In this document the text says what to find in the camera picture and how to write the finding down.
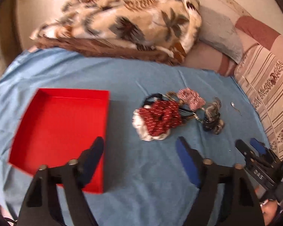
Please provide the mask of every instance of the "red tray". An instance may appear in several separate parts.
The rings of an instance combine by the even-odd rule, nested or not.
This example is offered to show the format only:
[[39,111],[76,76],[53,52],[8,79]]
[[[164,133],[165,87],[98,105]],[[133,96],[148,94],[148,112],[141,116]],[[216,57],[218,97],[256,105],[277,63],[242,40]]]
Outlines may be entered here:
[[[34,175],[42,164],[61,166],[78,158],[97,136],[105,138],[109,92],[39,89],[27,108],[9,162]],[[86,192],[103,193],[103,157]]]

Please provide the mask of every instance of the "blue bedsheet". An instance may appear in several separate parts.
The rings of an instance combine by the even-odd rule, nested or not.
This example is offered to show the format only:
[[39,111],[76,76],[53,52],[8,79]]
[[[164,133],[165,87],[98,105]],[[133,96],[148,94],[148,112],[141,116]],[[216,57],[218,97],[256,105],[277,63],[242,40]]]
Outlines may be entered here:
[[[24,52],[0,79],[0,204],[16,215],[31,177],[11,167],[7,160],[21,116],[40,87],[105,89],[111,93],[106,192],[85,195],[99,225],[182,225],[198,189],[189,183],[176,154],[178,136],[184,136],[203,157],[226,166],[244,163],[235,149],[236,139],[248,143],[254,137],[268,143],[255,110],[232,78],[139,60],[85,58],[59,48]],[[206,133],[193,120],[173,129],[166,140],[139,140],[131,121],[143,99],[152,93],[185,87],[199,92],[207,102],[215,96],[221,99],[221,118],[226,123],[222,133]],[[59,195],[65,222],[72,225],[61,188]],[[221,198],[222,185],[209,225],[217,219]]]

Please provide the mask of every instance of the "screw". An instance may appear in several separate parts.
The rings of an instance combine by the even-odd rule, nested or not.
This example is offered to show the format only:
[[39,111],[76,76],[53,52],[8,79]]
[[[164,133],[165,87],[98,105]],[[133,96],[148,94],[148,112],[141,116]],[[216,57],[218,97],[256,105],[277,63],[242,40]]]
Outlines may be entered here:
[[41,165],[40,167],[39,167],[39,170],[45,170],[47,168],[47,165]]
[[235,164],[235,168],[238,170],[242,170],[244,168],[244,165],[237,163]]
[[78,163],[77,159],[72,159],[68,162],[69,165],[76,165]]
[[212,165],[213,161],[211,159],[204,159],[203,163],[206,164],[206,165]]

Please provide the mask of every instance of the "white scrunchie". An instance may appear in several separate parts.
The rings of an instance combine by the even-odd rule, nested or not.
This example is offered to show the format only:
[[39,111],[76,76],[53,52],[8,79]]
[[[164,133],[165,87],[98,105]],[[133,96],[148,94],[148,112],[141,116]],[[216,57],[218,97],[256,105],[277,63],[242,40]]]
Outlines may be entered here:
[[[145,105],[144,108],[150,109],[151,106]],[[144,141],[163,140],[166,137],[168,137],[170,135],[170,132],[171,132],[170,130],[168,130],[167,133],[163,133],[159,136],[156,136],[156,137],[151,136],[148,133],[148,129],[147,129],[147,126],[145,125],[143,118],[139,115],[139,110],[135,110],[133,112],[132,125],[136,129],[136,131],[139,135],[139,138],[141,140],[144,140]]]

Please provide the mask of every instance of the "folded blanket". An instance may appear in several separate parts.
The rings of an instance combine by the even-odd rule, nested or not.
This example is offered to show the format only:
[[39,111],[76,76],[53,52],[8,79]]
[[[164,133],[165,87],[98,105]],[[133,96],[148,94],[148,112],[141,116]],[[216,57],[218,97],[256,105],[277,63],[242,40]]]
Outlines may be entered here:
[[69,0],[36,29],[40,48],[180,64],[198,38],[198,0]]

